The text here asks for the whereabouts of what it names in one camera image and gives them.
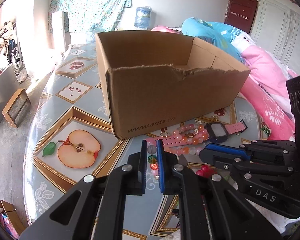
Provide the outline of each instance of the cardboard box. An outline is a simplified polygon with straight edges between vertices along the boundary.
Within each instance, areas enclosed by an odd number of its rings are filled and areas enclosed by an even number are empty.
[[[221,49],[175,33],[98,33],[96,46],[102,92],[117,138],[229,106],[250,73]]]
[[[3,208],[5,212],[7,212],[7,217],[9,218],[11,224],[13,225],[16,232],[21,235],[21,233],[26,229],[22,222],[20,221],[20,218],[17,215],[17,212],[14,211],[14,206],[8,202],[5,202],[4,200],[0,200],[0,209]]]

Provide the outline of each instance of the wooden floor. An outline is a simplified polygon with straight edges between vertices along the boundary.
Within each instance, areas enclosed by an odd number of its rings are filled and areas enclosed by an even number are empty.
[[[49,79],[47,75],[28,93],[30,104],[26,104],[17,117],[18,128],[12,128],[4,119],[0,124],[0,200],[12,203],[25,226],[28,226],[23,202],[22,171],[26,141],[30,124],[38,106],[41,93]],[[21,87],[27,89],[28,78]]]

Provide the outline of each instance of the wooden stool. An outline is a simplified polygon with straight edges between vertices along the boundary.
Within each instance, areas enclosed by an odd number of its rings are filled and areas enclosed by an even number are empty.
[[[26,104],[26,102],[28,101],[31,104],[31,101],[25,91],[24,88],[20,88],[18,89],[13,96],[10,98],[10,100],[8,101],[8,103],[6,104],[6,106],[4,107],[2,114],[5,117],[5,119],[8,121],[8,123],[10,124],[11,127],[14,128],[18,128],[17,124],[15,123],[15,119],[13,120],[11,115],[9,114],[9,111],[11,110],[12,106],[14,105],[14,103],[18,100],[18,98],[21,98],[22,100],[24,100],[22,106],[20,107],[20,109],[18,110],[17,114],[16,114],[16,118],[18,116],[18,114],[20,113],[21,109],[23,108],[23,106]]]

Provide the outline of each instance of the halved apple image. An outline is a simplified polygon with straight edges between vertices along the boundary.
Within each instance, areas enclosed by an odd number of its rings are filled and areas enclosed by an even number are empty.
[[[83,169],[94,164],[101,149],[98,140],[85,130],[72,131],[58,149],[59,160],[67,167]]]

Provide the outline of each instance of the camera lens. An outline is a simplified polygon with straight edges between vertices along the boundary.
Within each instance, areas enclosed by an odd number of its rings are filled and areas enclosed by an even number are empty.
[[[293,98],[292,93],[290,93],[290,104],[291,104],[291,107],[292,107],[292,108],[295,108],[296,104],[295,104],[295,102],[294,102],[294,98]]]
[[[300,113],[300,93],[299,92],[296,92],[296,105],[297,105],[298,112]]]

